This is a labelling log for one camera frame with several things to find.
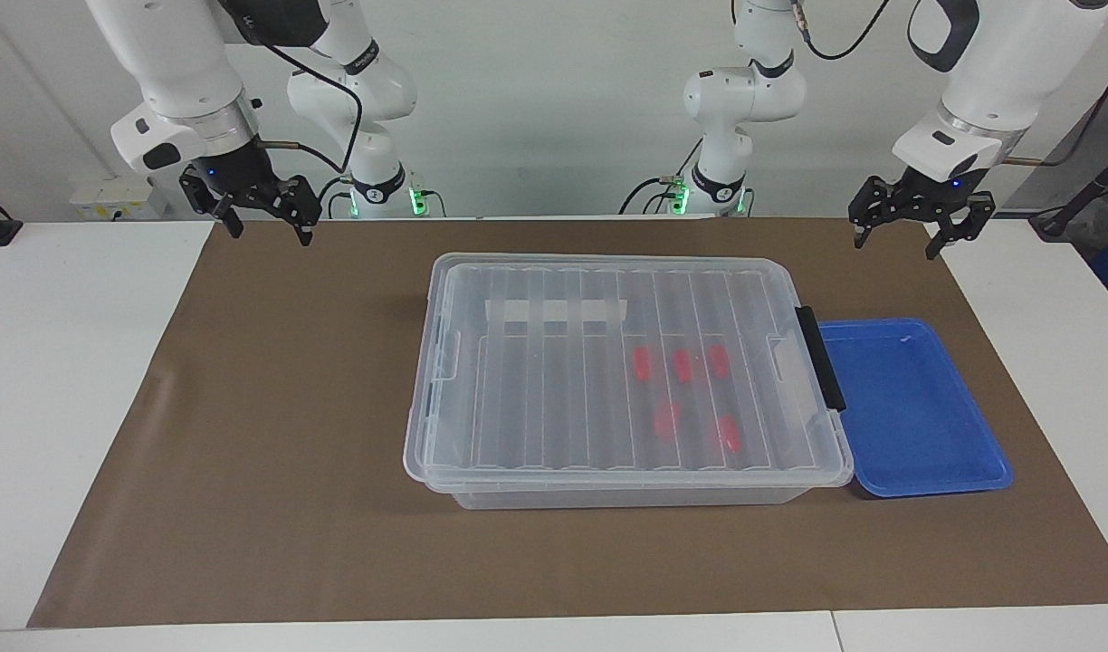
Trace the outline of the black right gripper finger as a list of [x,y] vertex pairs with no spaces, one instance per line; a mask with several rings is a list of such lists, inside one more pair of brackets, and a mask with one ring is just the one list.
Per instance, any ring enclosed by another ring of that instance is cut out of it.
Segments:
[[182,170],[179,186],[188,198],[191,210],[220,223],[233,240],[240,238],[244,224],[233,206],[233,195],[215,194],[214,190],[201,179],[197,170]]
[[321,212],[321,201],[311,189],[309,180],[302,175],[294,175],[288,180],[277,181],[275,198],[271,200],[271,217],[289,224],[302,247],[310,246]]

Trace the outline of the white wall socket box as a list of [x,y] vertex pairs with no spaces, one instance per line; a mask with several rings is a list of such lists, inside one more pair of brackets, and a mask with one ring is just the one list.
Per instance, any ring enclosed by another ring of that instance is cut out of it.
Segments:
[[80,220],[165,220],[170,207],[147,177],[116,177],[83,185],[70,195],[69,206]]

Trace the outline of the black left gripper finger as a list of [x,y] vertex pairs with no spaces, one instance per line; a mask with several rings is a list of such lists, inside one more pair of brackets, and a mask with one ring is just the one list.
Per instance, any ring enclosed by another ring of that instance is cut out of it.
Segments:
[[933,210],[938,232],[925,248],[927,259],[936,259],[948,245],[976,240],[996,208],[989,191],[975,191],[967,198],[938,204]]
[[848,204],[848,222],[855,228],[855,249],[864,247],[869,235],[891,222],[888,201],[891,186],[884,179],[869,177]]

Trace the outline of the brown table mat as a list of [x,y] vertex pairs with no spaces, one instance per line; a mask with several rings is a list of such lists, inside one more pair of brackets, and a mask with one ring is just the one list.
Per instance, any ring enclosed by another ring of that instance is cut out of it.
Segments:
[[[276,223],[206,240],[29,626],[1108,603],[1108,544],[919,225]],[[425,293],[451,252],[768,257],[820,318],[938,332],[1001,492],[466,511],[406,473]]]

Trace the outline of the blue plastic tray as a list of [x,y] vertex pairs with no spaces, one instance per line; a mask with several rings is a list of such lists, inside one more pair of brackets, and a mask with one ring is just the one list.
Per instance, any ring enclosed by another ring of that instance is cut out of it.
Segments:
[[881,499],[1006,490],[1012,463],[929,323],[822,320],[856,482]]

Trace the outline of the black stand leg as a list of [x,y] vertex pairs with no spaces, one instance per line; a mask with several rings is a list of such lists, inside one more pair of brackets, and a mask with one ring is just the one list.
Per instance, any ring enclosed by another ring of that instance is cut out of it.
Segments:
[[1036,216],[1034,228],[1044,240],[1056,240],[1064,234],[1071,220],[1092,203],[1095,198],[1108,194],[1108,165],[1105,166],[1087,186],[1084,186],[1070,201],[1060,207],[1049,208]]

